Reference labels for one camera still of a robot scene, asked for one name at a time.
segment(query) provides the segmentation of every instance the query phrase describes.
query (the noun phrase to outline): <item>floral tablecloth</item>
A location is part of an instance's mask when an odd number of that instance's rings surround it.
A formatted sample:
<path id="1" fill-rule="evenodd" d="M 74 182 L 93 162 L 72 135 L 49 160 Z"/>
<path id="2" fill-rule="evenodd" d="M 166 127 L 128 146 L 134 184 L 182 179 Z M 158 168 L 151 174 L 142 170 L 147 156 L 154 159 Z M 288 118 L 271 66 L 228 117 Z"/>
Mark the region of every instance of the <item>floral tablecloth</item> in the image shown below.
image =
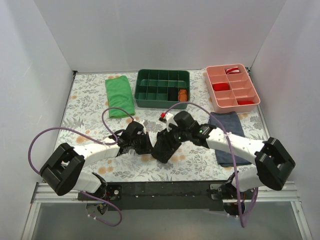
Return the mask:
<path id="1" fill-rule="evenodd" d="M 190 71 L 191 102 L 213 112 L 213 106 L 205 83 L 204 70 Z M 110 133 L 103 126 L 101 114 L 108 107 L 105 80 L 125 75 L 128 77 L 132 92 L 135 92 L 137 73 L 77 74 L 70 92 L 63 117 L 62 126 L 85 133 L 97 140 L 103 140 Z M 200 124 L 207 123 L 209 116 L 201 109 L 188 105 L 186 109 Z M 164 129 L 159 116 L 163 109 L 140 108 L 135 103 L 135 118 L 144 121 L 152 144 L 156 142 L 158 131 Z M 266 139 L 258 108 L 251 112 L 238 114 L 244 134 L 251 139 Z M 107 124 L 113 131 L 126 128 L 129 117 L 110 119 L 105 114 Z M 73 132 L 60 131 L 56 145 L 69 143 L 71 146 L 86 145 L 90 140 Z M 252 168 L 252 165 L 238 169 Z M 167 164 L 155 160 L 151 155 L 121 155 L 117 158 L 102 159 L 84 168 L 85 172 L 96 172 L 107 182 L 144 182 L 144 181 L 199 181 L 226 180 L 232 167 L 221 167 L 217 163 L 215 151 L 185 142 L 171 157 Z"/>

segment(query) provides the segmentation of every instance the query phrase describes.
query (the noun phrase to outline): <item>dark blue towel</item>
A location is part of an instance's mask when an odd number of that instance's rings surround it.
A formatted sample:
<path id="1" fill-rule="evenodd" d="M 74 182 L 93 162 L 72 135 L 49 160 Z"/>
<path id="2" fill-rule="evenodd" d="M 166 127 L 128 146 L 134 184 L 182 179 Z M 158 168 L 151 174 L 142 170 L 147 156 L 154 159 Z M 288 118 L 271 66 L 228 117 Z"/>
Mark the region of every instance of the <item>dark blue towel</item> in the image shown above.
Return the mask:
<path id="1" fill-rule="evenodd" d="M 219 122 L 222 123 L 222 125 L 224 126 L 227 132 L 231 132 L 232 134 L 238 135 L 240 137 L 245 136 L 241 126 L 240 119 L 236 112 L 234 111 L 229 113 L 211 112 L 211 114 L 214 115 L 216 119 L 218 119 Z M 210 117 L 209 124 L 215 125 L 218 128 L 220 127 L 213 117 Z M 222 167 L 232 167 L 234 165 L 230 153 L 227 153 L 225 151 L 215 150 L 215 156 L 218 164 L 220 164 Z M 237 166 L 251 164 L 249 161 L 239 156 L 235 156 L 235 162 Z"/>

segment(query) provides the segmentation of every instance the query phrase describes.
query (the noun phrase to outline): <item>green tray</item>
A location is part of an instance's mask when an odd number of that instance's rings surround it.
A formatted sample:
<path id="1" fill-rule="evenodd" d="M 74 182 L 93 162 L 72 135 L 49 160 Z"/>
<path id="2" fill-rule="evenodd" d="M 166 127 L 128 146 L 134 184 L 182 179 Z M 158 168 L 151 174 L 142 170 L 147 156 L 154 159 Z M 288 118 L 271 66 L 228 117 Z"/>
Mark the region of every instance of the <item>green tray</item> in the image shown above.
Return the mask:
<path id="1" fill-rule="evenodd" d="M 190 100 L 190 73 L 180 70 L 155 70 L 141 69 L 138 72 L 134 98 L 140 108 L 168 109 L 178 99 L 169 101 L 168 91 L 170 88 L 179 93 L 179 90 L 187 91 L 188 101 Z M 187 104 L 180 104 L 175 109 L 185 109 Z"/>

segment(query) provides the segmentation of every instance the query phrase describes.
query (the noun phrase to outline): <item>green towel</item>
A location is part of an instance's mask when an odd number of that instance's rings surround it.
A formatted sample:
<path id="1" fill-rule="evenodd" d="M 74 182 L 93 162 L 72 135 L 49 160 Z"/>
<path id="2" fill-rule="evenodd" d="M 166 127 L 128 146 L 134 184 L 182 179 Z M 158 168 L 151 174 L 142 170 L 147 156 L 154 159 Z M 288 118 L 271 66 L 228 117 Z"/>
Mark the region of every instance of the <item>green towel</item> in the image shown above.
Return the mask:
<path id="1" fill-rule="evenodd" d="M 110 108 L 117 107 L 126 110 L 131 115 L 135 114 L 134 99 L 126 76 L 105 80 L 105 89 Z M 109 117 L 111 119 L 120 119 L 127 116 L 128 115 L 121 110 L 109 110 Z"/>

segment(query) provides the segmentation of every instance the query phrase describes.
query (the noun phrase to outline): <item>pink tray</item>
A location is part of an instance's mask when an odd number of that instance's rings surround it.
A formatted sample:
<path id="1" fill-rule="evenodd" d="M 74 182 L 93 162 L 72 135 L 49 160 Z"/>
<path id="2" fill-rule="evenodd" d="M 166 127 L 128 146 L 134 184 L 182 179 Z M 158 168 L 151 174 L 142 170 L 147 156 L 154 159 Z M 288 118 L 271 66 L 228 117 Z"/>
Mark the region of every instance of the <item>pink tray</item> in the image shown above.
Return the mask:
<path id="1" fill-rule="evenodd" d="M 227 75 L 226 70 L 234 67 L 238 67 L 240 73 Z M 208 66 L 205 83 L 216 113 L 250 112 L 260 103 L 257 91 L 242 64 Z M 219 83 L 228 83 L 230 90 L 214 91 L 212 85 Z M 252 101 L 254 104 L 239 105 L 238 101 Z"/>

